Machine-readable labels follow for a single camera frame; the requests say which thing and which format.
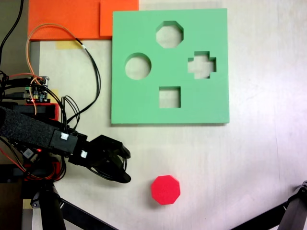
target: square hole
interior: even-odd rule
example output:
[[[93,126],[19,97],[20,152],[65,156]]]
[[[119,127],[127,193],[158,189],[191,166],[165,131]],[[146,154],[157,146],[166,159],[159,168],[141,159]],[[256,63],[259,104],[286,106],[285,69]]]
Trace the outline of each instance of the square hole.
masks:
[[[159,104],[161,108],[180,108],[180,87],[159,87]]]

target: white table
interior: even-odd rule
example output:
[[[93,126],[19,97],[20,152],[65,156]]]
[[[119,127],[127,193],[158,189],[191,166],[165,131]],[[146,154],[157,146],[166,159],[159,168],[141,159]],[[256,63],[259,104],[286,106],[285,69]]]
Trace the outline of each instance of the white table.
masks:
[[[122,141],[132,181],[109,182],[68,164],[56,183],[61,197],[120,230],[226,230],[284,202],[307,179],[307,1],[140,0],[141,10],[210,7],[228,9],[230,123],[111,126],[112,44],[85,41],[102,90],[77,130],[89,140]],[[94,97],[82,50],[41,42],[39,74],[80,107]],[[161,207],[150,184],[166,174],[180,181],[181,196]],[[40,225],[35,210],[33,230]]]

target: red component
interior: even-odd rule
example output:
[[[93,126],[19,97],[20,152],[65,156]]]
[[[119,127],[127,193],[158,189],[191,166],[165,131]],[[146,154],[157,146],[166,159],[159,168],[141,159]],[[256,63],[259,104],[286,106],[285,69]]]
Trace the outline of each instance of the red component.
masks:
[[[54,107],[54,114],[51,115],[50,119],[54,121],[59,120],[59,104],[57,103],[35,103],[36,107],[39,106],[53,106]]]
[[[171,205],[180,196],[179,181],[171,175],[158,176],[151,185],[152,197],[160,205]]]

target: orange foam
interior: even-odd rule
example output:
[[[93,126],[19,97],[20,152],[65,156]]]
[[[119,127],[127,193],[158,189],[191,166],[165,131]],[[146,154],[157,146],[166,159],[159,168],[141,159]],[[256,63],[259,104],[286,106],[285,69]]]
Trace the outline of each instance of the orange foam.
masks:
[[[100,36],[103,39],[112,39],[114,11],[138,11],[138,10],[139,10],[139,0],[101,0]]]
[[[81,40],[112,39],[113,11],[135,11],[138,0],[29,0],[28,34],[43,23],[66,26]],[[44,27],[32,41],[72,40],[64,30]]]

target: wire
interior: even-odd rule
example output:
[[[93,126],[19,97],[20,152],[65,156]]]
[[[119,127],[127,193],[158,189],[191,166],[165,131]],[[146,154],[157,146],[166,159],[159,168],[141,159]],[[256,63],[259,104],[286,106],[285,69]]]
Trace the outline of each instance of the wire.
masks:
[[[65,104],[66,104],[65,102],[67,102],[69,104],[69,106],[73,110],[74,114],[76,115],[77,122],[76,122],[76,125],[73,128],[74,130],[76,130],[77,125],[78,125],[78,123],[80,121],[80,118],[81,118],[80,109],[79,109],[77,103],[68,95],[62,97],[62,104],[63,104],[64,108],[66,108],[65,107]]]
[[[25,57],[26,57],[26,61],[27,61],[27,64],[28,64],[28,67],[30,69],[30,72],[34,74],[34,70],[31,66],[31,63],[30,63],[30,57],[29,57],[29,44],[30,44],[30,39],[32,37],[32,35],[39,29],[39,28],[42,28],[42,27],[47,27],[47,26],[54,26],[54,27],[57,27],[57,28],[61,28],[63,30],[65,30],[66,32],[68,32],[74,39],[77,39],[76,36],[68,29],[66,28],[65,26],[61,25],[61,24],[56,24],[56,23],[44,23],[44,24],[41,24],[37,27],[35,27],[31,33],[29,34],[28,36],[28,39],[27,39],[27,42],[26,42],[26,45],[25,45]]]
[[[93,68],[94,68],[94,72],[95,72],[95,79],[96,79],[96,96],[94,98],[94,100],[88,105],[86,106],[85,108],[83,108],[81,111],[77,112],[75,115],[73,115],[72,117],[70,117],[68,120],[67,120],[67,124],[72,121],[72,119],[74,119],[75,117],[79,116],[81,113],[85,112],[86,110],[88,110],[95,102],[96,100],[98,99],[98,96],[100,94],[100,90],[101,90],[101,77],[100,77],[100,73],[99,73],[99,70],[98,70],[98,67],[95,63],[95,60],[93,59],[92,55],[90,54],[90,52],[87,50],[87,48],[84,46],[84,44],[68,29],[66,28],[65,26],[61,25],[61,24],[56,24],[56,23],[44,23],[44,24],[41,24],[37,27],[35,27],[31,33],[29,34],[28,36],[28,39],[27,39],[27,42],[26,42],[26,47],[25,47],[25,54],[26,54],[26,60],[27,60],[27,64],[28,64],[28,67],[30,69],[30,72],[34,74],[34,71],[33,71],[33,68],[31,66],[31,63],[30,63],[30,57],[29,57],[29,44],[30,44],[30,39],[32,37],[32,35],[39,29],[39,28],[42,28],[42,27],[47,27],[47,26],[54,26],[54,27],[58,27],[58,28],[61,28],[63,30],[65,30],[66,32],[68,32],[81,46],[82,48],[86,51],[88,57],[90,58],[91,60],[91,63],[93,65]]]
[[[12,89],[12,88],[19,88],[19,87],[33,87],[33,84],[25,84],[25,85],[11,85],[11,86],[7,86],[5,87],[5,90],[8,90],[8,89]],[[68,128],[67,128],[67,117],[66,117],[66,112],[65,112],[65,108],[62,104],[62,102],[59,100],[59,98],[55,95],[54,92],[52,92],[49,88],[43,86],[43,85],[35,85],[35,87],[38,87],[40,89],[43,89],[44,91],[46,91],[47,93],[50,94],[50,96],[52,96],[56,102],[59,104],[59,107],[61,109],[61,112],[62,112],[62,115],[63,115],[63,132],[67,132]]]
[[[20,1],[20,9],[19,9],[19,13],[18,13],[17,19],[16,19],[13,27],[10,29],[10,31],[4,37],[4,39],[3,39],[3,41],[2,41],[2,43],[0,45],[0,66],[1,66],[2,50],[3,50],[4,44],[5,44],[6,40],[9,38],[9,36],[11,35],[11,33],[13,32],[13,30],[15,29],[15,27],[17,26],[17,24],[18,24],[18,22],[20,20],[21,14],[23,12],[23,6],[24,6],[24,0],[21,0]]]
[[[31,83],[30,83],[29,93],[30,93],[31,101],[33,102],[34,110],[35,110],[34,115],[36,115],[36,114],[37,114],[37,109],[36,109],[35,101],[34,101],[34,99],[33,99],[32,92],[31,92],[31,85],[32,85],[32,83],[33,83],[34,81],[35,81],[35,78],[33,78],[33,80],[32,80]]]
[[[16,73],[16,74],[10,75],[9,77],[10,77],[10,78],[13,78],[13,77],[16,77],[16,76],[23,76],[23,75],[32,75],[33,77],[39,78],[39,79],[41,79],[41,80],[43,79],[42,77],[37,76],[37,75],[35,75],[35,74],[33,74],[33,73]]]
[[[78,112],[77,114],[75,114],[74,116],[70,117],[68,120],[67,120],[67,123],[69,123],[73,118],[75,118],[76,116],[80,115],[81,113],[85,112],[86,110],[88,110],[98,99],[99,97],[99,94],[100,94],[100,90],[101,90],[101,77],[100,77],[100,72],[99,72],[99,69],[95,63],[95,60],[93,59],[92,55],[90,54],[90,52],[87,50],[87,48],[84,46],[84,44],[78,39],[76,38],[76,41],[80,43],[80,45],[84,48],[84,50],[86,51],[87,55],[89,56],[91,62],[92,62],[92,65],[93,65],[93,68],[94,68],[94,71],[95,71],[95,78],[96,78],[96,96],[94,98],[94,100],[88,105],[86,106],[85,108],[83,108],[80,112]]]

